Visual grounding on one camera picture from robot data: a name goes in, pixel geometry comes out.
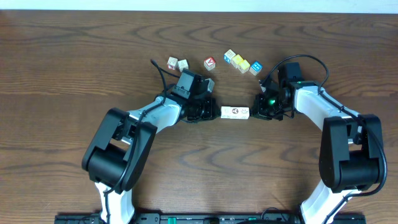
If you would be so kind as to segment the green letter Z block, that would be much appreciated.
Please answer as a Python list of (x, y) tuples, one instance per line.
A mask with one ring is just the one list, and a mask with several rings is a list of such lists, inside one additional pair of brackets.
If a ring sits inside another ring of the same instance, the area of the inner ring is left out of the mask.
[(222, 119), (230, 119), (231, 118), (231, 107), (230, 106), (222, 106), (221, 107), (221, 118)]

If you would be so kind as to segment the plain drawing wooden block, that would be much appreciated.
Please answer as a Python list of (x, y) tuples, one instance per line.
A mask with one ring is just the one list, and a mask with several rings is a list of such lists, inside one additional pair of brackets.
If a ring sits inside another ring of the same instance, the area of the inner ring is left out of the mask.
[(239, 117), (241, 119), (248, 119), (250, 117), (250, 110), (248, 107), (240, 107)]

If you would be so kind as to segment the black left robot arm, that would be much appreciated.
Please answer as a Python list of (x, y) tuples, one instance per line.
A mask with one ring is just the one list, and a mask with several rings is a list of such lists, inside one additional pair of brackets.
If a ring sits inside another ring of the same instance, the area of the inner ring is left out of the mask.
[(138, 110), (111, 108), (81, 162), (100, 193), (101, 221), (132, 220), (132, 189), (142, 174), (157, 133), (183, 119), (189, 123), (210, 121), (219, 112), (216, 100), (207, 94), (189, 99), (161, 94)]

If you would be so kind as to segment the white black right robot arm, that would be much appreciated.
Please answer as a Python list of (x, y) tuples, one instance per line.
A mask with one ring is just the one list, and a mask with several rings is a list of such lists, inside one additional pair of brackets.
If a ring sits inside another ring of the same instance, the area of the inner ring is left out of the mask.
[(387, 162), (381, 121), (360, 114), (333, 99), (315, 81), (260, 82), (252, 115), (283, 120), (304, 114), (322, 132), (318, 168), (321, 180), (300, 204), (301, 223), (332, 223), (338, 211), (354, 197), (378, 193), (385, 184)]

